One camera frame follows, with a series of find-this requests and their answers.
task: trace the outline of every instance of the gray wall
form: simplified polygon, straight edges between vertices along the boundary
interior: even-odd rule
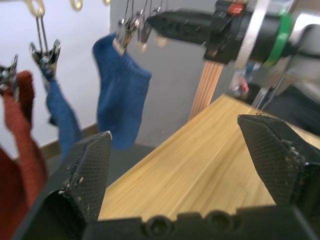
[[[158,7],[160,2],[153,0],[152,8]],[[125,14],[126,3],[126,0],[112,1],[110,11],[112,32],[117,29],[118,20]],[[135,0],[135,11],[143,9],[144,4],[144,0]],[[171,8],[213,10],[214,6],[215,1],[212,0],[169,0]],[[134,36],[128,52],[142,67],[152,72],[137,142],[156,147],[188,121],[204,68],[205,50],[200,46],[175,41],[168,41],[166,47],[159,48],[155,43],[155,36],[153,31],[145,53],[140,53],[136,48],[137,36]],[[230,68],[223,71],[224,79],[227,80],[233,75],[228,69]],[[220,82],[215,97],[226,91],[229,84]]]

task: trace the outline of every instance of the red label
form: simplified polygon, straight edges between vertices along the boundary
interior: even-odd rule
[[[231,6],[228,9],[228,13],[237,16],[242,13],[244,10],[245,5],[241,3],[232,3]]]

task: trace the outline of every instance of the copper ribbon cable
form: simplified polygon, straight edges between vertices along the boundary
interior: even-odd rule
[[[207,61],[196,91],[189,121],[206,109],[212,100],[224,65]]]

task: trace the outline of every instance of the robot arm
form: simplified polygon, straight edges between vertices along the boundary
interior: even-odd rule
[[[166,38],[204,46],[206,60],[222,64],[235,61],[238,69],[248,61],[271,67],[288,56],[320,58],[320,54],[300,49],[305,30],[320,26],[320,16],[269,14],[270,2],[258,0],[255,9],[250,10],[243,3],[218,0],[214,13],[155,11],[147,23]]]

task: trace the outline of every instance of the red object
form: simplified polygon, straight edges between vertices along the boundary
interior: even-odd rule
[[[32,74],[29,71],[22,71],[17,74],[17,84],[21,91],[19,91],[19,102],[21,105],[21,110],[23,115],[30,123],[32,128],[32,109],[34,104],[35,92],[32,85]],[[38,144],[32,140],[33,151],[40,165],[41,172],[43,174],[43,180],[46,182],[48,180],[48,171],[46,167],[45,158],[38,148]]]
[[[7,128],[15,138],[19,163],[0,148],[0,240],[9,240],[45,185],[48,174],[41,151],[31,137],[34,92],[32,76],[17,76],[19,102],[12,89],[2,92]]]
[[[244,10],[245,5],[243,3],[232,3],[228,9],[228,13],[233,16],[238,16]]]

